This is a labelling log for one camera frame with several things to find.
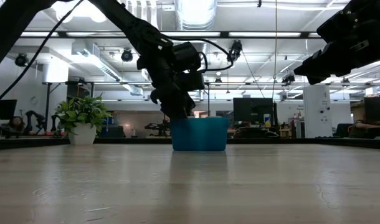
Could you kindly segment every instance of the blue bowl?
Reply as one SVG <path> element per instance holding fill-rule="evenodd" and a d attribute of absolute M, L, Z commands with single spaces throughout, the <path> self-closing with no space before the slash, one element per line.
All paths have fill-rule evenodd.
<path fill-rule="evenodd" d="M 171 121 L 172 145 L 175 151 L 224 151 L 227 118 L 190 118 Z"/>

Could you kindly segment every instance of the green leaves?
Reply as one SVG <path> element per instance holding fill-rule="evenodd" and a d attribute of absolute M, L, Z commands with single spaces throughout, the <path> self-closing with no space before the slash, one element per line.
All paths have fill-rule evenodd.
<path fill-rule="evenodd" d="M 56 109 L 56 114 L 61 117 L 65 132 L 73 133 L 75 123 L 90 123 L 92 127 L 96 126 L 97 130 L 101 131 L 105 118 L 111 116 L 101 100 L 100 96 L 96 98 L 87 96 L 83 99 L 73 98 L 69 102 L 61 102 Z"/>

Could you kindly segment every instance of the potted plant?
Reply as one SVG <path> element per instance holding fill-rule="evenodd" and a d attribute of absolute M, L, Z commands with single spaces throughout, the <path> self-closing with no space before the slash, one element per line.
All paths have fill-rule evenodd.
<path fill-rule="evenodd" d="M 73 145 L 93 144 L 96 132 L 102 130 L 105 118 L 111 115 L 107 113 L 105 105 L 101 102 L 102 97 L 73 98 L 63 101 L 56 109 L 60 116 L 65 135 L 69 136 Z"/>

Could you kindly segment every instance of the white flower pot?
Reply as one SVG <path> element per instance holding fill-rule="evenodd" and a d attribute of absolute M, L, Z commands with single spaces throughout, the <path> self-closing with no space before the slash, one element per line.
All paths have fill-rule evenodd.
<path fill-rule="evenodd" d="M 69 134 L 71 144 L 75 146 L 93 144 L 96 138 L 96 126 L 80 123 L 76 123 L 76 125 L 77 127 L 72 129 L 73 133 Z"/>

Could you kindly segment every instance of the table surface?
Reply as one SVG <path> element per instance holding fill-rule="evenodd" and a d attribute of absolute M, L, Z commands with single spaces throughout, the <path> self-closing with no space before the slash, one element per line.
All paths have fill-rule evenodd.
<path fill-rule="evenodd" d="M 0 151 L 0 224 L 380 223 L 380 150 L 307 144 Z"/>

